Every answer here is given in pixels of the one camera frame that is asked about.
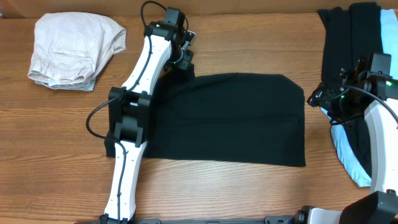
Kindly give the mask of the black t-shirt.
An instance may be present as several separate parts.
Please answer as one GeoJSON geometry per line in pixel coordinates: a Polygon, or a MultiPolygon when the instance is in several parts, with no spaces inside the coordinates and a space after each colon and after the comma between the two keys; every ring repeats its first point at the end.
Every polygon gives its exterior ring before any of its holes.
{"type": "Polygon", "coordinates": [[[155,84],[144,155],[303,167],[304,99],[283,75],[171,71],[155,84]]]}

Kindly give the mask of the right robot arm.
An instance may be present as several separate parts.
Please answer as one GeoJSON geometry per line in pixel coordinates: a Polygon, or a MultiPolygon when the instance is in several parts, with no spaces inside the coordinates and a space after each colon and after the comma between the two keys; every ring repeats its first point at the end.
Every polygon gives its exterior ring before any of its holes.
{"type": "Polygon", "coordinates": [[[369,195],[342,211],[303,206],[289,223],[397,223],[397,80],[390,75],[391,55],[371,53],[343,83],[321,82],[307,103],[327,111],[331,124],[356,118],[366,122],[371,147],[369,195]]]}

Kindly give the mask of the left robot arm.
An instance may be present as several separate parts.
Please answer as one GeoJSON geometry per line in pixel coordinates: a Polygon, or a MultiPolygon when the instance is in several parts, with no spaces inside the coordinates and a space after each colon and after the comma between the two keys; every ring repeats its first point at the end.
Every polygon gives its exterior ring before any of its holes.
{"type": "Polygon", "coordinates": [[[129,78],[108,95],[107,155],[115,158],[111,193],[98,223],[134,223],[139,168],[147,146],[150,102],[160,74],[186,70],[192,61],[195,33],[185,14],[168,7],[164,19],[144,24],[144,45],[129,78]]]}

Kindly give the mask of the black knit garment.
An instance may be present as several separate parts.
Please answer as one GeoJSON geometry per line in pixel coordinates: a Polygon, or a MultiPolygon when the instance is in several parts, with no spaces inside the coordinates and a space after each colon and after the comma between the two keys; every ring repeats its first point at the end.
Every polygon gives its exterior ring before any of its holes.
{"type": "MultiPolygon", "coordinates": [[[[360,2],[341,7],[319,9],[318,15],[326,29],[323,52],[322,81],[342,83],[342,69],[353,68],[358,60],[371,53],[382,53],[381,7],[375,2],[360,2]]],[[[367,175],[371,175],[371,148],[368,127],[363,118],[341,126],[354,153],[367,175]]]]}

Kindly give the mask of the grey folded garment under trousers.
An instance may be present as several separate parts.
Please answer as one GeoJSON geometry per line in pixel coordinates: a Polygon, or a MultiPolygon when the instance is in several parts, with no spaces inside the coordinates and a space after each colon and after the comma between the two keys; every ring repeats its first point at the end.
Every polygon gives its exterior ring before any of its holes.
{"type": "Polygon", "coordinates": [[[53,90],[93,91],[95,88],[96,79],[74,84],[61,84],[59,81],[54,81],[50,83],[35,81],[35,83],[38,85],[46,86],[47,88],[53,90]]]}

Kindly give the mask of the light blue garment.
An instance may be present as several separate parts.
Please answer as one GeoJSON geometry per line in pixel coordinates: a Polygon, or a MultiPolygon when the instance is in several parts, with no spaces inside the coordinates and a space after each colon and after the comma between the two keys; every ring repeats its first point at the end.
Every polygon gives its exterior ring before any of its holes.
{"type": "MultiPolygon", "coordinates": [[[[380,22],[382,53],[391,55],[390,75],[397,78],[397,16],[394,10],[381,8],[380,22]]],[[[359,161],[355,158],[353,151],[348,148],[348,138],[343,134],[341,126],[342,124],[331,127],[331,137],[337,156],[353,181],[359,187],[368,187],[371,184],[371,175],[367,175],[364,169],[360,168],[359,161]]]]}

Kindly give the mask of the beige folded trousers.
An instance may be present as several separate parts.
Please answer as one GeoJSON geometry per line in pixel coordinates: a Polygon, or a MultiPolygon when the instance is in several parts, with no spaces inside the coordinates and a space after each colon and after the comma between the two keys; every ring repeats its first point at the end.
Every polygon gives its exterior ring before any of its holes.
{"type": "Polygon", "coordinates": [[[94,80],[110,58],[126,48],[126,29],[87,12],[46,13],[34,29],[28,78],[61,84],[94,80]]]}

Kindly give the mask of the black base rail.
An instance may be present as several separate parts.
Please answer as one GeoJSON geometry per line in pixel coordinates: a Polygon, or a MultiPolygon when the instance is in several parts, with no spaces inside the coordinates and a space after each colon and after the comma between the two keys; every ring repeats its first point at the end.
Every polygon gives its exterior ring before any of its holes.
{"type": "Polygon", "coordinates": [[[121,223],[133,224],[306,224],[308,222],[307,215],[299,212],[296,215],[284,216],[266,216],[263,219],[223,219],[223,220],[135,220],[121,221],[121,223]]]}

